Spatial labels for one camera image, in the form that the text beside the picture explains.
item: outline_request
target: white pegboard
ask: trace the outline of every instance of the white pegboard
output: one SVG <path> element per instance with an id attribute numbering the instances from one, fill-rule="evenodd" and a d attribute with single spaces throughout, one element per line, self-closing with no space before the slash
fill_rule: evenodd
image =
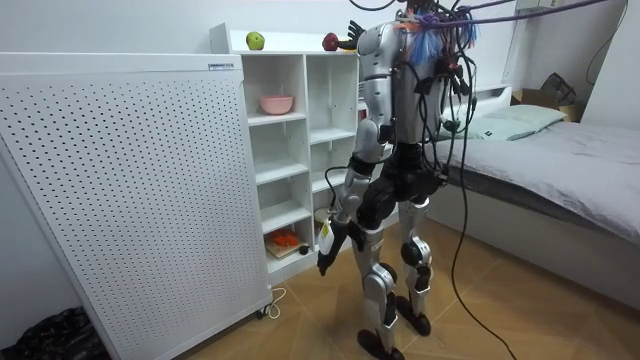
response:
<path id="1" fill-rule="evenodd" d="M 212 61 L 0 76 L 5 158 L 122 359 L 175 356 L 270 296 L 242 70 Z"/>

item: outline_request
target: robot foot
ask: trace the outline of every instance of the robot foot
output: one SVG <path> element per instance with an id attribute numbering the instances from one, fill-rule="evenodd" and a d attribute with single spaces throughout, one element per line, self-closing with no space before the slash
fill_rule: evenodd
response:
<path id="1" fill-rule="evenodd" d="M 431 322 L 424 314 L 415 315 L 411 307 L 411 301 L 404 296 L 396 297 L 396 308 L 400 315 L 405 318 L 411 326 L 422 336 L 431 334 Z"/>
<path id="2" fill-rule="evenodd" d="M 404 355 L 396 348 L 391 353 L 387 353 L 380 337 L 369 330 L 358 332 L 358 344 L 378 360 L 404 360 Z"/>

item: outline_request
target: red apple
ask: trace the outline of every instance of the red apple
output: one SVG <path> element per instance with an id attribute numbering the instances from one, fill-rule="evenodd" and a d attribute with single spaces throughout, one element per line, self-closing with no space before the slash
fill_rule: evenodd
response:
<path id="1" fill-rule="evenodd" d="M 322 48 L 324 51 L 338 50 L 338 36 L 334 33 L 328 33 L 322 40 Z"/>

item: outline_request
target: pillow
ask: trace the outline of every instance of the pillow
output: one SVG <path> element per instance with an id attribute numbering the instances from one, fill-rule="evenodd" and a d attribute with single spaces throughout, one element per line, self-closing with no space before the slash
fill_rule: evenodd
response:
<path id="1" fill-rule="evenodd" d="M 563 112 L 540 106 L 510 106 L 473 119 L 468 138 L 513 141 L 535 134 L 565 116 Z M 463 137 L 464 133 L 456 134 L 456 138 Z"/>

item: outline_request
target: cardboard box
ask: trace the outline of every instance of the cardboard box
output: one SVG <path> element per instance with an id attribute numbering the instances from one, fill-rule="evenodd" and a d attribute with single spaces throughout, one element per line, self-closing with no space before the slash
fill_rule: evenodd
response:
<path id="1" fill-rule="evenodd" d="M 511 106 L 513 105 L 536 105 L 562 111 L 567 114 L 563 119 L 564 121 L 575 123 L 579 123 L 582 120 L 582 115 L 586 108 L 586 105 L 580 101 L 573 105 L 561 106 L 558 104 L 558 97 L 555 93 L 535 89 L 514 91 L 511 96 Z"/>

